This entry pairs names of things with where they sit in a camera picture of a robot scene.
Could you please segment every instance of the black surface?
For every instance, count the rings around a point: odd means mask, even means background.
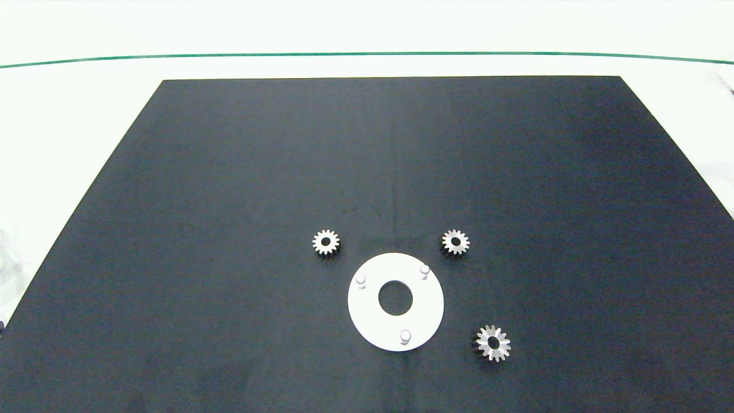
[[[388,251],[445,295],[405,353],[346,307]],[[733,268],[734,221],[617,77],[167,81],[0,339],[1,405],[732,411]]]

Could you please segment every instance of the metal pin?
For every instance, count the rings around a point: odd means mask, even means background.
[[[428,268],[428,265],[421,265],[421,279],[427,279],[428,278],[428,272],[430,272],[430,268]]]
[[[400,344],[406,345],[410,341],[411,336],[408,330],[400,331]]]
[[[358,286],[358,287],[359,287],[359,288],[360,288],[361,290],[363,290],[363,289],[364,289],[364,287],[366,287],[366,284],[365,284],[365,282],[367,281],[367,278],[365,277],[365,275],[364,275],[364,274],[357,274],[357,278],[355,279],[355,281],[357,282],[357,286]]]

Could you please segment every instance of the green stripe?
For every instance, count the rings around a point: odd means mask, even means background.
[[[734,65],[730,60],[697,59],[694,57],[654,56],[651,54],[586,53],[581,51],[337,51],[316,53],[201,53],[201,54],[141,54],[137,56],[83,57],[81,59],[49,60],[48,62],[0,65],[0,69],[24,66],[58,65],[60,63],[96,62],[99,60],[168,59],[173,57],[318,57],[318,56],[590,56],[628,57],[631,59],[674,60],[678,62],[716,63]]]

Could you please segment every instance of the white background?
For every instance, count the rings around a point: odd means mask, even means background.
[[[734,60],[734,3],[2,1],[0,65],[319,51]],[[734,66],[614,57],[219,57],[0,69],[0,320],[163,79],[618,75],[734,215]]]

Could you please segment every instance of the gear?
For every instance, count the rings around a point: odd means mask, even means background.
[[[313,238],[313,249],[319,255],[334,254],[339,249],[339,235],[329,229],[319,232]]]
[[[485,326],[484,328],[479,328],[480,332],[476,335],[479,336],[477,339],[477,344],[479,344],[479,351],[483,351],[482,356],[486,356],[488,360],[494,359],[497,363],[500,362],[500,359],[504,360],[505,357],[509,356],[509,351],[511,348],[508,345],[509,340],[506,339],[507,333],[501,332],[501,328],[495,329],[495,326],[489,327]],[[493,348],[490,343],[490,338],[494,337],[498,341],[498,347]]]
[[[461,231],[452,229],[443,235],[441,244],[446,254],[461,255],[469,249],[469,237]]]

